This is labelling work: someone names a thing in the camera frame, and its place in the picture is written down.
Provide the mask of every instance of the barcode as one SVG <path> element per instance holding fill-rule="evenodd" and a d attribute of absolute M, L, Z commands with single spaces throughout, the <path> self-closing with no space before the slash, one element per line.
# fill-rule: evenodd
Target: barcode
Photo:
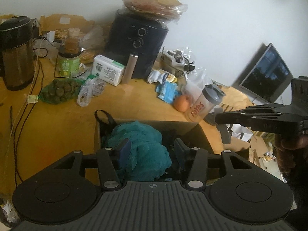
<path fill-rule="evenodd" d="M 96 70 L 97 70 L 97 71 L 99 71 L 99 72 L 100 72 L 100 71 L 102 71 L 102 66 L 101 66 L 101 65 L 99 65 L 99 64 L 98 64 L 98 65 L 96 65 Z"/>

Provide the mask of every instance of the teal fabric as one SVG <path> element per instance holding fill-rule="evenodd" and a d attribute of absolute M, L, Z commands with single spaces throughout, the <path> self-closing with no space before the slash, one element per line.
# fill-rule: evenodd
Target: teal fabric
<path fill-rule="evenodd" d="M 125 138 L 131 141 L 131 153 L 127 167 L 117 171 L 121 181 L 153 181 L 171 166 L 167 148 L 161 145 L 161 133 L 150 125 L 122 123 L 113 129 L 107 146 L 114 148 Z"/>

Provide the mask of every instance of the blue packet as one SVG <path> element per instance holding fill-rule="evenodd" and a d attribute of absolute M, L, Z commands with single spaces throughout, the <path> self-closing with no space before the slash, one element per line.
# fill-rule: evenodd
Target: blue packet
<path fill-rule="evenodd" d="M 167 81 L 164 85 L 158 85 L 155 91 L 160 93 L 158 98 L 169 104 L 173 103 L 174 98 L 180 95 L 180 92 L 177 91 L 177 85 Z"/>

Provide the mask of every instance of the human hand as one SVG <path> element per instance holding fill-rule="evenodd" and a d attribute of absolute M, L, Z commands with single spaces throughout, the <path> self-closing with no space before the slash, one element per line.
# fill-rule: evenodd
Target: human hand
<path fill-rule="evenodd" d="M 275 136 L 275 147 L 277 151 L 277 163 L 282 173 L 290 173 L 290 169 L 295 167 L 294 150 L 304 149 L 303 158 L 308 157 L 308 136 L 302 135 L 297 138 L 287 140 L 281 135 Z"/>

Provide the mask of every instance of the black screen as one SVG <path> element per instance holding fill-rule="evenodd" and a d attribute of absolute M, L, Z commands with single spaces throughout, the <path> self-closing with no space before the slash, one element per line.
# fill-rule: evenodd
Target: black screen
<path fill-rule="evenodd" d="M 250 75 L 241 84 L 268 102 L 274 102 L 290 83 L 291 73 L 270 45 Z"/>

